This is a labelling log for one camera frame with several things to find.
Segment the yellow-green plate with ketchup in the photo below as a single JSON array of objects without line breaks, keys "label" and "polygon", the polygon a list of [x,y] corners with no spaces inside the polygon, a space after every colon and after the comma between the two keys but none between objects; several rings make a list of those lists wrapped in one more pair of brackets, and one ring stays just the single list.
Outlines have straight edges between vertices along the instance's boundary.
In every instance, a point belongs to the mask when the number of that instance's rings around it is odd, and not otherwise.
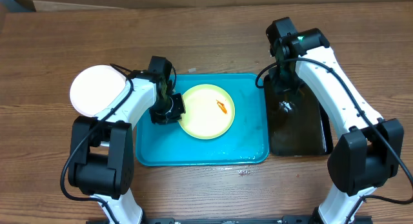
[{"label": "yellow-green plate with ketchup", "polygon": [[214,139],[223,135],[235,119],[235,104],[228,92],[211,84],[189,88],[183,94],[185,113],[179,124],[190,136]]}]

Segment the turquoise plastic tray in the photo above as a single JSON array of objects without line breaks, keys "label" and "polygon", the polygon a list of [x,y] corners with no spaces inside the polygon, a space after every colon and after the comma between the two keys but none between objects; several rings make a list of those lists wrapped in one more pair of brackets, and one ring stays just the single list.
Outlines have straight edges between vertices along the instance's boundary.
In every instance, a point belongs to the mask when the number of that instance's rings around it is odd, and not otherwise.
[{"label": "turquoise plastic tray", "polygon": [[268,124],[264,91],[255,86],[256,75],[183,74],[177,77],[176,92],[211,84],[229,93],[235,104],[235,119],[221,136],[201,140],[179,125],[155,125],[146,112],[136,125],[136,158],[146,166],[200,166],[253,164],[269,154]]}]

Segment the white plate with ketchup streak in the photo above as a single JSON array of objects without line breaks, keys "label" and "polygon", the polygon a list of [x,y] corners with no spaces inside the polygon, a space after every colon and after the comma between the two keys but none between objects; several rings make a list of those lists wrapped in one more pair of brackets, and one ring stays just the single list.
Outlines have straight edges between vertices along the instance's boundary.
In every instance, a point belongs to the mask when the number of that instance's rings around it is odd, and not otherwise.
[{"label": "white plate with ketchup streak", "polygon": [[70,102],[80,114],[93,117],[123,91],[126,77],[109,65],[83,70],[70,86]]}]

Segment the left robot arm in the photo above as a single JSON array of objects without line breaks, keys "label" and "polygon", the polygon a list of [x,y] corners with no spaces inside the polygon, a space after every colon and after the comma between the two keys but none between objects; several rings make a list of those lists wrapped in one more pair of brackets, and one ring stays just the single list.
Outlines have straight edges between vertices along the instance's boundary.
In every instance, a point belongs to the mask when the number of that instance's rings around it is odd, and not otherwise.
[{"label": "left robot arm", "polygon": [[144,211],[130,190],[133,128],[145,112],[153,124],[176,123],[185,106],[182,95],[174,93],[170,76],[176,70],[167,58],[152,57],[146,70],[111,67],[125,77],[125,88],[100,113],[74,121],[60,188],[68,199],[99,203],[106,223],[143,223]]}]

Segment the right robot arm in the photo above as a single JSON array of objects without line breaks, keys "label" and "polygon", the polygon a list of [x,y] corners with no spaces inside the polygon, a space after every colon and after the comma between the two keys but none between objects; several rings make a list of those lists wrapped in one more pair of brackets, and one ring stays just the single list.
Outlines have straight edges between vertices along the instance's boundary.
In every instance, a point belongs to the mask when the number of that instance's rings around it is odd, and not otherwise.
[{"label": "right robot arm", "polygon": [[265,93],[270,150],[278,156],[326,155],[332,187],[310,215],[283,223],[370,223],[357,211],[406,166],[404,130],[359,94],[329,41],[313,28],[296,30],[289,17],[266,30],[275,61],[256,77]]}]

